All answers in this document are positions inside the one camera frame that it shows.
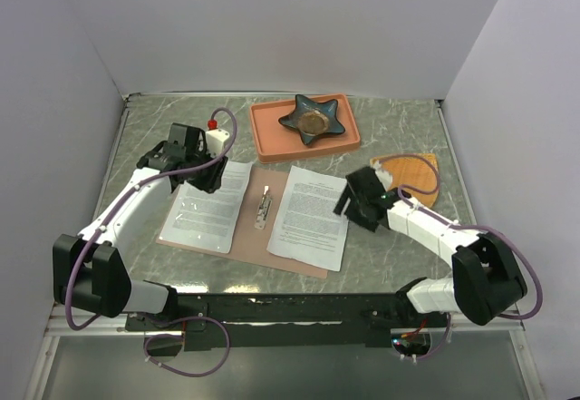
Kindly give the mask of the printed white paper sheet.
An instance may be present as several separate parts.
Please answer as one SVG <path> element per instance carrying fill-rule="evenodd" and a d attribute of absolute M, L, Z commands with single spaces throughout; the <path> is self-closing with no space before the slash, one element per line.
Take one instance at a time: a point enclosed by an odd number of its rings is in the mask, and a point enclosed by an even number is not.
<path fill-rule="evenodd" d="M 253 165 L 230 161 L 221 187 L 208 194 L 188 183 L 177 190 L 158 243 L 200 252 L 227 254 Z"/>

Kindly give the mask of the metal folder clip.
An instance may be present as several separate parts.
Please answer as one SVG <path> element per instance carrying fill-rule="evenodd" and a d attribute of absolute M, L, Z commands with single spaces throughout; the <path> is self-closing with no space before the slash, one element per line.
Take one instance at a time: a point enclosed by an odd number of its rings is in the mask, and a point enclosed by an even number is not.
<path fill-rule="evenodd" d="M 267 217 L 270 211 L 271 204 L 272 204 L 272 195 L 270 192 L 270 187 L 265 186 L 256 211 L 256 220 L 255 220 L 256 229 L 264 229 L 266 227 Z"/>

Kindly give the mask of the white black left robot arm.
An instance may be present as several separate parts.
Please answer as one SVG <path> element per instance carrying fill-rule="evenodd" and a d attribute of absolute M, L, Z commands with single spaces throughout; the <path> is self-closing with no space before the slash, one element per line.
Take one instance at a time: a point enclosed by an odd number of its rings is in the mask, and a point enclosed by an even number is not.
<path fill-rule="evenodd" d="M 174 123 L 169 137 L 140 157 L 121 193 L 77 235 L 62 234 L 53 244 L 53 292 L 63 304 L 69 326 L 77 330 L 73 310 L 95 317 L 146 313 L 157 328 L 173 327 L 179 318 L 175 288 L 130 278 L 122 255 L 140 233 L 149 215 L 188 182 L 213 193 L 221 184 L 227 152 L 236 135 Z"/>

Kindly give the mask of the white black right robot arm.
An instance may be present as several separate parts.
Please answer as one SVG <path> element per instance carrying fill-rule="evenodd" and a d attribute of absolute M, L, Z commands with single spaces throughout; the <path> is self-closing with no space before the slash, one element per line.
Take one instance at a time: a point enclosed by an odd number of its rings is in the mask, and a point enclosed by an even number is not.
<path fill-rule="evenodd" d="M 370 167 L 346 176 L 333 212 L 371 232 L 384 227 L 421 244 L 451 269 L 449 278 L 418 278 L 400 288 L 397 318 L 418 325 L 429 313 L 458 313 L 485 326 L 527 294 L 514 250 L 490 230 L 460 226 L 430 210 L 405 187 L 386 189 Z"/>

